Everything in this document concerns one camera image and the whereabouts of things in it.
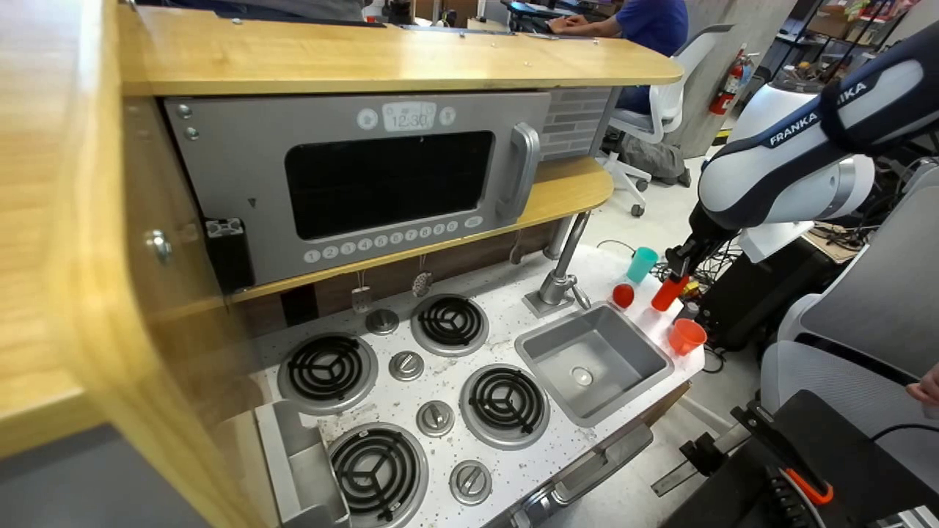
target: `blue shirt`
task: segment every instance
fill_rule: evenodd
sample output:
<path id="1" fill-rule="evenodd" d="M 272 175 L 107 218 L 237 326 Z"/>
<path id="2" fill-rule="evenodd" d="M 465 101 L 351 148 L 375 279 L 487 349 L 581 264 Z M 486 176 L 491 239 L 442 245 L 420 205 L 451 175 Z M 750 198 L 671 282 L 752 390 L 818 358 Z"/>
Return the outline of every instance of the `blue shirt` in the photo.
<path id="1" fill-rule="evenodd" d="M 685 45 L 688 38 L 688 11 L 684 0 L 629 0 L 616 22 L 623 30 L 623 38 L 640 46 L 672 56 Z M 648 115 L 649 87 L 627 86 L 616 103 L 625 108 Z"/>

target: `faucet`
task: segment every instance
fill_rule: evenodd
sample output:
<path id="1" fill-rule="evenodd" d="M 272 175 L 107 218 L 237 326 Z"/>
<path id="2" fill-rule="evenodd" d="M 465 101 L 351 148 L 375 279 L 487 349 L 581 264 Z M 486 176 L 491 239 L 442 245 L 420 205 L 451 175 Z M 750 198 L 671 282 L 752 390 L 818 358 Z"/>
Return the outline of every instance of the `faucet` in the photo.
<path id="1" fill-rule="evenodd" d="M 564 300 L 564 292 L 568 289 L 574 292 L 574 298 L 577 303 L 587 310 L 590 308 L 590 298 L 577 287 L 577 278 L 573 274 L 567 273 L 567 267 L 571 264 L 571 258 L 574 256 L 574 250 L 580 241 L 580 235 L 584 232 L 587 225 L 587 219 L 590 218 L 590 212 L 581 212 L 574 220 L 574 226 L 571 228 L 571 234 L 567 236 L 567 243 L 561 251 L 561 258 L 558 259 L 558 265 L 548 272 L 545 282 L 538 289 L 538 298 L 545 304 L 557 306 Z"/>

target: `oven window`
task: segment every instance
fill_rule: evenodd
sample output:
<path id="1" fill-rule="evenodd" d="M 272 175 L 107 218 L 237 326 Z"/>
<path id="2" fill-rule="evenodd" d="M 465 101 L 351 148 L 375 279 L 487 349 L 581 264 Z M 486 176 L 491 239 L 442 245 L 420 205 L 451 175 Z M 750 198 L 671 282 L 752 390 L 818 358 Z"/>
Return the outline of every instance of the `oven window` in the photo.
<path id="1" fill-rule="evenodd" d="M 476 209 L 495 140 L 481 131 L 297 145 L 284 159 L 297 234 Z"/>

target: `sink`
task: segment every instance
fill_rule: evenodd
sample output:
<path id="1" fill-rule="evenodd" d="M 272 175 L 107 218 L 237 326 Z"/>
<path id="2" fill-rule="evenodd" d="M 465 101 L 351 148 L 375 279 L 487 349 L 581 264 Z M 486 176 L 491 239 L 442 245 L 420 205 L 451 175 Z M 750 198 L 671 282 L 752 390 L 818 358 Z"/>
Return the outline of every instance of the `sink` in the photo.
<path id="1" fill-rule="evenodd" d="M 607 304 L 521 335 L 516 351 L 581 427 L 599 424 L 675 368 L 662 349 Z"/>

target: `fire extinguisher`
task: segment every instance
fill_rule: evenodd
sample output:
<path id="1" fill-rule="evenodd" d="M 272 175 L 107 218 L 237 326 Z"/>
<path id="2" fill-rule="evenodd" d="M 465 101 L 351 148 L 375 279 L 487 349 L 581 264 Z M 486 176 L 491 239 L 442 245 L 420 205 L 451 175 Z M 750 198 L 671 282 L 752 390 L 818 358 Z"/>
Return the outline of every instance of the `fire extinguisher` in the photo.
<path id="1" fill-rule="evenodd" d="M 727 114 L 727 109 L 731 106 L 731 101 L 737 95 L 737 92 L 740 91 L 740 88 L 747 85 L 747 82 L 750 80 L 750 74 L 753 71 L 753 61 L 750 60 L 749 55 L 744 55 L 744 51 L 747 50 L 747 45 L 744 44 L 740 51 L 737 52 L 737 57 L 733 59 L 733 64 L 731 64 L 731 69 L 727 72 L 727 79 L 724 80 L 724 85 L 717 91 L 717 95 L 714 97 L 714 100 L 711 101 L 711 110 L 712 114 L 717 114 L 718 116 L 723 116 Z"/>

